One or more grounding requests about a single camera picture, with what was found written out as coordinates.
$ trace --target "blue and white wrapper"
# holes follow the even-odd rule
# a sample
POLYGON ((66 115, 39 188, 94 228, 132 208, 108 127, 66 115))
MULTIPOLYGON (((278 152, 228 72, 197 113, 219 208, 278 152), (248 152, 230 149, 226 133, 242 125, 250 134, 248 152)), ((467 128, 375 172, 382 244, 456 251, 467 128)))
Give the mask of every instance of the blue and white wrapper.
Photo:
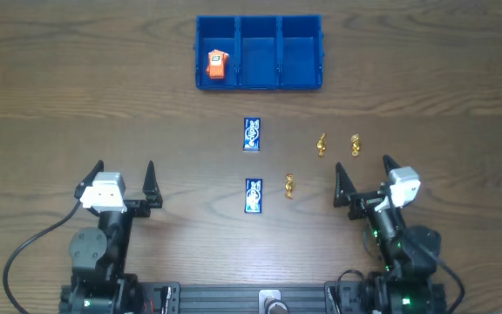
POLYGON ((245 118, 243 150, 258 152, 261 150, 261 118, 245 118))
POLYGON ((262 179, 245 180, 245 213, 262 213, 262 179))

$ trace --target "wooden table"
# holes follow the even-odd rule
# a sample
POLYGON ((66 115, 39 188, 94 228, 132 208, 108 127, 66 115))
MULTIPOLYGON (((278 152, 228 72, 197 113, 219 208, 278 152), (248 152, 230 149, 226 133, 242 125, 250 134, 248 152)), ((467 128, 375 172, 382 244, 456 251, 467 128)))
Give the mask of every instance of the wooden table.
MULTIPOLYGON (((332 198, 338 161, 367 191, 385 179, 383 154, 422 178, 404 216, 442 235, 467 291, 458 312, 502 311, 502 0, 0 1, 0 313, 14 312, 1 283, 10 253, 70 211, 98 159, 131 197, 156 164, 165 207, 134 222, 126 267, 143 281, 380 270, 364 223, 332 198), (323 15, 320 91, 195 88, 196 15, 273 13, 323 15), (246 116, 262 118, 259 154, 241 151, 246 116), (243 213, 247 177, 264 180, 262 215, 243 213)), ((19 256, 10 284, 26 309, 57 311, 69 241, 96 222, 79 211, 19 256)), ((442 270, 435 280, 451 302, 454 282, 442 270)))

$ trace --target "wood grain surface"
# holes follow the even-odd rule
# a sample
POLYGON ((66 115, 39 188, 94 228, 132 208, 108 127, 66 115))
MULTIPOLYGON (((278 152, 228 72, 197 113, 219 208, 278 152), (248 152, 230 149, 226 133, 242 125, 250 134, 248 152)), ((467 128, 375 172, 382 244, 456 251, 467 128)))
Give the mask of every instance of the wood grain surface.
MULTIPOLYGON (((383 154, 421 175, 404 216, 442 235, 467 291, 458 312, 502 311, 502 0, 0 1, 0 313, 14 312, 1 283, 10 253, 70 211, 98 159, 132 197, 155 162, 165 207, 134 222, 126 269, 142 281, 380 270, 363 222, 331 202, 338 161, 368 190, 384 180, 383 154), (320 91, 195 88, 196 15, 309 13, 323 16, 320 91), (246 116, 262 117, 258 154, 241 151, 246 116), (264 180, 262 215, 243 214, 247 177, 264 180)), ((10 284, 22 306, 57 312, 69 241, 96 223, 80 211, 19 256, 10 284)), ((451 302, 454 282, 435 281, 451 302)))

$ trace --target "blue plastic bin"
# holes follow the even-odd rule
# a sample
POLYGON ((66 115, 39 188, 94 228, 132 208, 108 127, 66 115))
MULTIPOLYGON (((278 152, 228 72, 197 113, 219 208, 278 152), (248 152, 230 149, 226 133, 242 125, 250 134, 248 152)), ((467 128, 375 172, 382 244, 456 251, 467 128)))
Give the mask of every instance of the blue plastic bin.
POLYGON ((197 17, 195 82, 203 90, 316 89, 323 56, 317 15, 197 17), (207 76, 214 49, 229 54, 222 80, 207 76))

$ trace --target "orange object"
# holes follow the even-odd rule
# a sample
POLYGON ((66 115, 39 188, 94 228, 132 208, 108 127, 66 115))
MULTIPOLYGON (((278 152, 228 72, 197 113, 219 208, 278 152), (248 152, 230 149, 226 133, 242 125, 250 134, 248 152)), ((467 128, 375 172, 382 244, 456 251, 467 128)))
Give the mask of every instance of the orange object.
POLYGON ((207 74, 210 79, 224 79, 226 77, 228 57, 227 53, 216 49, 208 53, 207 74))

